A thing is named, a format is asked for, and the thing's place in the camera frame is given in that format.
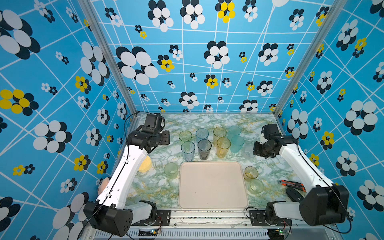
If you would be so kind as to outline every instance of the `transparent cup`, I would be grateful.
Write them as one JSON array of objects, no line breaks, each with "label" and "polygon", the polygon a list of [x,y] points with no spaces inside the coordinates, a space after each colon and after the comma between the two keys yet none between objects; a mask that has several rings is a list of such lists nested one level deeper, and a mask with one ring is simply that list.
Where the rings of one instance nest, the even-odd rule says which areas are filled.
[{"label": "transparent cup", "polygon": [[243,173],[244,180],[247,182],[250,182],[251,180],[256,179],[258,176],[259,176],[259,172],[257,171],[256,168],[252,166],[246,167]]},{"label": "transparent cup", "polygon": [[187,162],[191,162],[195,154],[195,144],[190,141],[184,142],[181,145],[181,151],[183,151],[184,159]]},{"label": "transparent cup", "polygon": [[227,131],[223,127],[217,127],[214,129],[214,146],[217,147],[217,140],[221,137],[225,137]]},{"label": "transparent cup", "polygon": [[209,132],[205,128],[200,128],[196,131],[196,143],[199,144],[200,140],[208,139]]},{"label": "transparent cup", "polygon": [[228,133],[227,133],[227,138],[231,140],[234,136],[240,135],[241,129],[238,126],[231,126],[229,127]]},{"label": "transparent cup", "polygon": [[212,143],[207,139],[202,139],[198,142],[199,156],[201,160],[206,160],[211,152]]},{"label": "transparent cup", "polygon": [[249,183],[249,188],[248,188],[249,192],[252,193],[252,194],[259,194],[261,192],[264,191],[264,184],[262,181],[260,181],[259,179],[253,179],[250,183]]},{"label": "transparent cup", "polygon": [[224,158],[227,154],[231,141],[226,137],[221,137],[217,140],[216,154],[219,158]]},{"label": "transparent cup", "polygon": [[237,153],[243,147],[244,139],[239,135],[236,135],[231,140],[231,152]]},{"label": "transparent cup", "polygon": [[170,179],[177,178],[177,164],[174,162],[169,162],[164,166],[164,173]]},{"label": "transparent cup", "polygon": [[179,133],[179,139],[181,144],[190,141],[192,139],[192,133],[190,131],[182,131]]}]

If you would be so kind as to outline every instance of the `marble tabletop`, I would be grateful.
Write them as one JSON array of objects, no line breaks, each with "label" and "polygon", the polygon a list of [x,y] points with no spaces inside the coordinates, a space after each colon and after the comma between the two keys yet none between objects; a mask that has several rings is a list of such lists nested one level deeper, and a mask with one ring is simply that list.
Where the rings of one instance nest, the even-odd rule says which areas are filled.
[{"label": "marble tabletop", "polygon": [[[242,130],[240,136],[245,140],[244,146],[260,140],[260,132],[264,125],[276,123],[273,114],[162,114],[166,120],[164,130],[170,131],[170,144],[158,146],[149,156],[152,167],[145,173],[137,172],[132,186],[129,189],[126,206],[136,204],[140,200],[155,202],[158,208],[180,208],[178,204],[180,165],[185,161],[180,148],[179,133],[188,130],[193,134],[192,142],[196,144],[194,135],[199,128],[209,131],[208,140],[213,141],[213,130],[216,127],[237,125]],[[140,114],[138,125],[143,124],[146,114]],[[193,161],[201,161],[196,147]],[[230,150],[226,157],[220,159],[216,155],[213,146],[206,161],[237,161],[243,170],[247,166],[254,166],[258,172],[257,177],[264,183],[264,191],[254,195],[248,192],[249,206],[265,208],[271,201],[290,201],[285,194],[285,187],[277,183],[277,180],[299,181],[289,164],[280,156],[264,159],[255,156],[247,159],[240,150],[234,154]],[[164,173],[164,166],[174,162],[179,167],[176,179],[169,179]]]}]

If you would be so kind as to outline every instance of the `mounting plate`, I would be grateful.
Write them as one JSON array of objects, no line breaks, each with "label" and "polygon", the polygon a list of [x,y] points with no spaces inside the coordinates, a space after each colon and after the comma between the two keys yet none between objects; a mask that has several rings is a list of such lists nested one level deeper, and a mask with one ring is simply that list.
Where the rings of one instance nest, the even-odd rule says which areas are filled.
[{"label": "mounting plate", "polygon": [[170,210],[157,210],[156,211],[156,219],[153,224],[145,224],[144,221],[138,221],[131,226],[169,226],[170,220]]},{"label": "mounting plate", "polygon": [[[251,217],[251,223],[253,227],[263,226],[268,227],[271,226],[265,222],[265,211],[264,210],[250,210],[249,211]],[[288,218],[282,218],[281,221],[276,225],[276,227],[284,226],[284,221],[288,224],[288,226],[292,226],[292,220]]]}]

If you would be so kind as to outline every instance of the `metal frame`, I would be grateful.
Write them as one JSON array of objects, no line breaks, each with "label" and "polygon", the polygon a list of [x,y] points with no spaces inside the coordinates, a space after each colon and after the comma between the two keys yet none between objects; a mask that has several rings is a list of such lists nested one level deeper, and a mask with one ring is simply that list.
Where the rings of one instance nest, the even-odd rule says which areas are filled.
[{"label": "metal frame", "polygon": [[127,85],[124,82],[124,79],[121,75],[121,72],[115,62],[115,59],[113,58],[113,53],[111,49],[108,46],[107,39],[105,38],[103,34],[103,30],[101,29],[101,26],[98,22],[98,17],[90,3],[89,0],[78,0],[81,9],[83,10],[85,17],[87,18],[88,22],[92,26],[92,32],[96,38],[97,43],[99,44],[99,47],[103,51],[104,57],[108,63],[108,66],[111,70],[111,73],[113,74],[116,83],[120,89],[120,92],[122,96],[124,97],[125,101],[127,102],[127,106],[131,113],[137,112],[136,106],[133,103],[133,100],[131,96],[129,95]]},{"label": "metal frame", "polygon": [[327,36],[328,32],[330,31],[331,27],[333,26],[336,19],[340,15],[341,10],[346,3],[347,3],[347,0],[334,1],[329,11],[329,14],[327,14],[327,18],[324,20],[321,28],[313,38],[312,43],[310,44],[309,48],[304,54],[304,58],[302,58],[302,60],[299,63],[299,66],[296,68],[297,70],[295,71],[295,75],[291,78],[291,81],[288,83],[287,87],[284,90],[283,95],[281,96],[279,102],[277,103],[276,109],[274,111],[275,118],[278,116],[280,111],[284,108],[284,106],[288,102],[288,99],[291,96],[291,92],[299,83],[299,80],[301,79],[305,70],[308,68],[309,64],[311,63],[314,54],[316,53],[320,44],[323,42],[323,40]]}]

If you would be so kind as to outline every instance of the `wall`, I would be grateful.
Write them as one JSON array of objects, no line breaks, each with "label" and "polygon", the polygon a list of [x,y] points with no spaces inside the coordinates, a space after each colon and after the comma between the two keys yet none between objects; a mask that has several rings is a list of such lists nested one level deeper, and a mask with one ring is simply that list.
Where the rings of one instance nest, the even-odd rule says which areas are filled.
[{"label": "wall", "polygon": [[0,239],[76,239],[122,146],[125,101],[77,1],[0,10]]},{"label": "wall", "polygon": [[372,3],[347,2],[278,115],[320,171],[349,190],[346,240],[383,239],[384,10]]},{"label": "wall", "polygon": [[91,1],[138,110],[269,113],[332,3]]}]

